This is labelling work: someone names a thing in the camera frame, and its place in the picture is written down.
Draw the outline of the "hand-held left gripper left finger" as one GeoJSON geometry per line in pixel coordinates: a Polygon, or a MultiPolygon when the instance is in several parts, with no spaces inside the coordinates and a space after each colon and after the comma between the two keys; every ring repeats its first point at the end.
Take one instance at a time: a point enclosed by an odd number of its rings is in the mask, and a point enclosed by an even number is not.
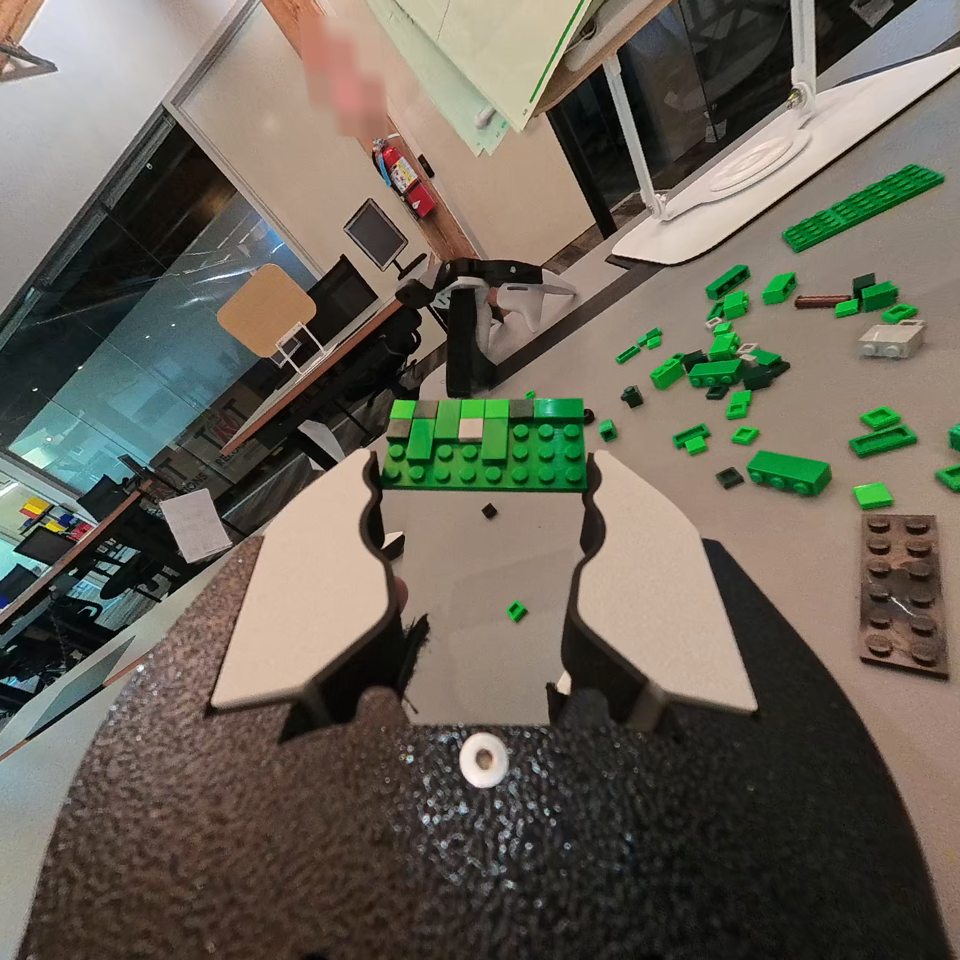
{"type": "Polygon", "coordinates": [[[381,546],[375,451],[306,486],[263,534],[213,687],[219,713],[299,704],[317,726],[347,724],[400,673],[400,604],[381,546]]]}

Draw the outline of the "green lego baseplate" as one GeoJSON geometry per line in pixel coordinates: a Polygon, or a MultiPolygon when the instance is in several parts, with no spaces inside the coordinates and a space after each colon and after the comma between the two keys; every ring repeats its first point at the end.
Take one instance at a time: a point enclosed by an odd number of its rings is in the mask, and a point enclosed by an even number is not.
{"type": "Polygon", "coordinates": [[[381,469],[386,489],[581,494],[582,398],[397,399],[381,469]]]}

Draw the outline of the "pile of small lego pieces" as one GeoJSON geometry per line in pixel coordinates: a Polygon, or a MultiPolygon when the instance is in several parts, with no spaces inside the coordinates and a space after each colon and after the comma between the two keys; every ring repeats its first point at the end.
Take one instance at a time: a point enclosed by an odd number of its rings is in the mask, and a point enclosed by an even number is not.
{"type": "Polygon", "coordinates": [[[792,370],[804,375],[794,377],[789,387],[796,394],[778,390],[776,397],[790,406],[791,417],[804,423],[821,437],[836,424],[846,426],[849,416],[837,403],[837,390],[848,387],[855,391],[858,403],[873,400],[864,412],[854,410],[860,434],[845,440],[845,448],[857,460],[876,458],[917,446],[919,435],[903,412],[891,401],[904,404],[901,385],[904,366],[909,359],[860,358],[857,343],[870,327],[881,323],[897,324],[907,320],[927,323],[916,304],[903,300],[900,286],[891,280],[878,280],[873,272],[855,277],[844,294],[809,293],[802,289],[794,270],[775,274],[763,291],[752,296],[745,284],[752,272],[739,264],[707,284],[705,294],[711,302],[705,330],[712,340],[709,349],[681,351],[665,359],[650,374],[655,389],[666,390],[685,379],[691,389],[703,391],[711,402],[726,401],[726,420],[749,419],[753,395],[774,388],[792,370]],[[829,327],[792,324],[793,332],[802,331],[812,337],[811,351],[792,364],[780,352],[765,348],[764,342],[744,339],[737,327],[743,317],[750,317],[752,304],[785,318],[795,313],[830,313],[834,320],[829,327]]]}

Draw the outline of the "green lego brick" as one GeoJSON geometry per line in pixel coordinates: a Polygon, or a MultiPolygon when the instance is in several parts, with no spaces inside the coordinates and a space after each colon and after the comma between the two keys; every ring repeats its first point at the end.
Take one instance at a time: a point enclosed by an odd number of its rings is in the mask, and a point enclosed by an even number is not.
{"type": "Polygon", "coordinates": [[[818,497],[833,479],[828,462],[760,450],[747,464],[750,480],[802,497],[818,497]]]}

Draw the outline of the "black lego plate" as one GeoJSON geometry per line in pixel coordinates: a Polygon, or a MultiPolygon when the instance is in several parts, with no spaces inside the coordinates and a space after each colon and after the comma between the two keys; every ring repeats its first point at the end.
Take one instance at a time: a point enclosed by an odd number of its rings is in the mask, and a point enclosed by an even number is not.
{"type": "Polygon", "coordinates": [[[940,546],[932,514],[873,510],[862,517],[857,652],[863,664],[951,677],[940,546]]]}

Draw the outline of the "light grey lego brick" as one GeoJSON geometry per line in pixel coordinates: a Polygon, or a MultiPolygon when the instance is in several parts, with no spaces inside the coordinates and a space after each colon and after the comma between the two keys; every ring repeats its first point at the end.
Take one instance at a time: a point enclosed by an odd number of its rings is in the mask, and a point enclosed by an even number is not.
{"type": "Polygon", "coordinates": [[[860,358],[909,359],[918,354],[926,341],[927,325],[917,319],[898,323],[882,322],[871,326],[856,344],[860,358]]]}

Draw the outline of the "narrow green lego plate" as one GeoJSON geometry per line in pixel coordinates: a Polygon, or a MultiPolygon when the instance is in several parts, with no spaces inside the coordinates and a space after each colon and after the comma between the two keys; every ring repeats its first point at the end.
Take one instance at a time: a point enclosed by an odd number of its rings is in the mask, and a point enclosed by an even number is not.
{"type": "Polygon", "coordinates": [[[941,186],[944,180],[940,172],[908,164],[789,226],[781,239],[792,252],[801,253],[941,186]]]}

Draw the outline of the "white paper sheet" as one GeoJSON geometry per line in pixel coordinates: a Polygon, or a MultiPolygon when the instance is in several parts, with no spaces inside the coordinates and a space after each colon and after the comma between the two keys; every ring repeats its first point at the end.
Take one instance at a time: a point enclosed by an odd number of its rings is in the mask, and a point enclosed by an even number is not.
{"type": "Polygon", "coordinates": [[[205,488],[159,503],[179,553],[187,564],[213,559],[234,546],[205,488]]]}

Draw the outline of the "wooden-edged office desk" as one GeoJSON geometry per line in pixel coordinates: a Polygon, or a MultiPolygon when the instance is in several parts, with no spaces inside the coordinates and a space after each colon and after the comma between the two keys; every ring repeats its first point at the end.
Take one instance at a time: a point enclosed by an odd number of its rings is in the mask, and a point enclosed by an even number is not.
{"type": "Polygon", "coordinates": [[[356,349],[366,339],[373,335],[388,319],[400,308],[401,302],[393,297],[383,305],[379,303],[371,306],[346,332],[347,334],[333,346],[333,349],[323,356],[311,361],[305,371],[297,373],[293,379],[271,393],[251,415],[242,423],[233,436],[220,448],[220,455],[226,457],[239,450],[259,430],[281,414],[294,400],[314,384],[320,377],[327,374],[333,367],[342,361],[351,351],[356,349]]]}

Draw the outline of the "long office desk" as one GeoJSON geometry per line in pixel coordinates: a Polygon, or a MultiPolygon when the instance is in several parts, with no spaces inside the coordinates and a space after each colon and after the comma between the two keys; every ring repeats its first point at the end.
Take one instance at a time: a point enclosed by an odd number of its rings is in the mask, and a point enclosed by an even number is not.
{"type": "Polygon", "coordinates": [[[29,614],[39,614],[41,612],[39,606],[53,600],[55,584],[69,574],[77,572],[82,558],[93,558],[100,547],[109,541],[120,543],[120,528],[117,524],[137,518],[141,498],[143,498],[143,489],[142,485],[139,485],[99,525],[85,534],[82,539],[73,542],[46,573],[2,609],[2,646],[10,643],[27,626],[26,618],[29,614]]]}

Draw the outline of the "small tablet on stand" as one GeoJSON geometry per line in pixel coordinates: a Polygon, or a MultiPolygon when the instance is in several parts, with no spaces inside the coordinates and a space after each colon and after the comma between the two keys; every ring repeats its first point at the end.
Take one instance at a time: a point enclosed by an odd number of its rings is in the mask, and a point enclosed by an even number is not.
{"type": "Polygon", "coordinates": [[[402,265],[400,258],[409,246],[409,239],[373,198],[365,199],[342,229],[379,271],[386,272],[393,267],[400,279],[406,278],[428,259],[426,253],[420,253],[402,265]]]}

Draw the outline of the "red fire extinguisher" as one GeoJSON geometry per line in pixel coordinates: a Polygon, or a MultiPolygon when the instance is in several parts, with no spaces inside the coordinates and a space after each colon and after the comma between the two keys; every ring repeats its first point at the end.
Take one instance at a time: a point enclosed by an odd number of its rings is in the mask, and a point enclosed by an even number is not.
{"type": "Polygon", "coordinates": [[[371,158],[384,183],[416,219],[422,221],[430,216],[436,209],[435,199],[417,170],[390,137],[373,140],[371,158]]]}

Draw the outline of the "wooden pillar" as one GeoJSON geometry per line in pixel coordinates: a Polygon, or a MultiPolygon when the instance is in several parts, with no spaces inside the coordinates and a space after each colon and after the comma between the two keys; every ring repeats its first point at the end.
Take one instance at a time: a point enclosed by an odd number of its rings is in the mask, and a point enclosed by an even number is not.
{"type": "MultiPolygon", "coordinates": [[[[294,49],[295,54],[302,60],[304,54],[300,20],[302,15],[317,18],[323,16],[324,13],[319,2],[262,1],[261,4],[294,49]]],[[[474,244],[465,234],[461,224],[445,202],[442,193],[438,191],[436,184],[432,182],[432,171],[420,162],[417,157],[417,149],[403,137],[388,109],[385,110],[385,118],[377,132],[390,137],[390,144],[396,146],[410,162],[415,173],[419,175],[422,183],[434,199],[435,208],[433,212],[425,218],[417,220],[418,229],[433,253],[441,260],[478,258],[479,253],[474,248],[474,244]]]]}

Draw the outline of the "white book stand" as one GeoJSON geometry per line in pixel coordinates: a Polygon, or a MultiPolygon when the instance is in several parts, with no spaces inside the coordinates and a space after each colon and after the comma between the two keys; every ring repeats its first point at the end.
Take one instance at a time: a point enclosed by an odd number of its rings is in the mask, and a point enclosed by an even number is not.
{"type": "Polygon", "coordinates": [[[618,50],[667,2],[590,2],[596,29],[568,53],[536,112],[554,107],[597,66],[625,137],[647,215],[622,234],[607,260],[616,265],[677,266],[718,247],[789,193],[811,180],[931,90],[958,73],[954,48],[817,90],[815,4],[790,3],[793,64],[785,108],[675,196],[657,193],[630,110],[618,50]]]}

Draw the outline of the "open instruction booklet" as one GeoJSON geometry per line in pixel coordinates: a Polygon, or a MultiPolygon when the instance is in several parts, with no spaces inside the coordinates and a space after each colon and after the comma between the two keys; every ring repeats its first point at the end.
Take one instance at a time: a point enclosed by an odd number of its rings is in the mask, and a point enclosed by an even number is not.
{"type": "Polygon", "coordinates": [[[598,2],[367,1],[435,109],[475,157],[530,122],[598,2]]]}

